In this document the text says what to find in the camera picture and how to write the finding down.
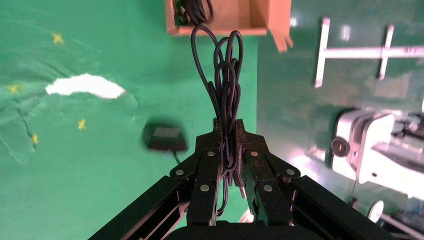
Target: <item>cable wire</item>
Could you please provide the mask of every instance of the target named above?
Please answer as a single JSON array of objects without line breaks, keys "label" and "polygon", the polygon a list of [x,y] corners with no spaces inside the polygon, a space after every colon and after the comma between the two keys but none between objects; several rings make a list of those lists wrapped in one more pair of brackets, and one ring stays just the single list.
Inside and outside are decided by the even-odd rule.
[{"label": "cable wire", "polygon": [[209,23],[214,17],[214,9],[211,0],[206,0],[209,9],[209,17],[205,14],[205,8],[202,0],[181,0],[179,9],[177,9],[178,16],[183,24],[193,24],[198,26],[200,24]]},{"label": "cable wire", "polygon": [[[214,83],[206,79],[199,56],[196,49],[196,35],[198,31],[207,33],[215,44],[213,52]],[[234,39],[238,42],[238,59],[233,58]],[[221,47],[226,43],[225,58]],[[191,50],[193,52],[194,63],[200,78],[206,88],[207,94],[212,101],[216,118],[222,123],[223,131],[223,196],[222,206],[216,211],[219,218],[224,213],[228,203],[229,186],[233,185],[233,171],[237,167],[236,160],[236,119],[239,110],[242,90],[239,84],[240,72],[243,63],[244,46],[243,39],[239,31],[235,30],[220,41],[214,33],[203,25],[198,25],[191,33]]]}]

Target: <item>green backdrop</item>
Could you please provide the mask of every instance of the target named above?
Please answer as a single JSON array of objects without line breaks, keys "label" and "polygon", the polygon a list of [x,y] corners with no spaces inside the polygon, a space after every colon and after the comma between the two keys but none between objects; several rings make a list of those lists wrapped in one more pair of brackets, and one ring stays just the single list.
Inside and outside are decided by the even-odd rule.
[{"label": "green backdrop", "polygon": [[[162,0],[3,0],[0,31],[0,239],[87,239],[167,175],[173,157],[140,146],[149,117],[183,123],[181,159],[212,130],[190,40],[168,36]],[[243,40],[239,118],[255,132],[257,39]],[[212,41],[197,48],[213,77]],[[57,78],[85,73],[126,93],[46,95]],[[247,204],[237,188],[230,195],[223,219],[238,221]]]}]

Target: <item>black device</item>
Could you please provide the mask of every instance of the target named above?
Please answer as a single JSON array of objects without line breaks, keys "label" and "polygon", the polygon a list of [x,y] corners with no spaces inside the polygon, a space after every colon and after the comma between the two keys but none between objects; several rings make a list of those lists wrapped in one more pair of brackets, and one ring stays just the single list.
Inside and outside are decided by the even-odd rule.
[{"label": "black device", "polygon": [[[199,30],[205,31],[215,44],[215,85],[206,80],[199,62]],[[234,39],[238,41],[238,59],[233,58]],[[225,43],[224,57],[221,46]],[[394,239],[308,176],[301,176],[296,167],[270,153],[265,138],[247,132],[243,120],[236,119],[244,54],[238,31],[218,41],[208,28],[199,25],[191,35],[191,48],[216,114],[212,132],[198,136],[191,156],[122,210],[91,240]],[[217,221],[227,205],[232,184],[239,187],[242,198],[247,200],[254,223]],[[221,207],[217,203],[220,186]],[[185,213],[187,226],[172,231]]]}]

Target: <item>bolt head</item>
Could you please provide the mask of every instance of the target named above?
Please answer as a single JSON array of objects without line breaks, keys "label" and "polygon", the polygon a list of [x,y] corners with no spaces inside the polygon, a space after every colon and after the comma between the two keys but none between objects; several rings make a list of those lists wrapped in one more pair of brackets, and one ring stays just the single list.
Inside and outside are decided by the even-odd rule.
[{"label": "bolt head", "polygon": [[209,186],[206,185],[206,184],[203,184],[203,185],[200,186],[200,190],[202,192],[207,192],[207,191],[209,191]]},{"label": "bolt head", "polygon": [[295,171],[293,169],[287,169],[286,172],[290,175],[295,174]]},{"label": "bolt head", "polygon": [[273,190],[273,187],[270,185],[265,185],[263,186],[263,190],[267,191],[267,192],[271,192]]}]

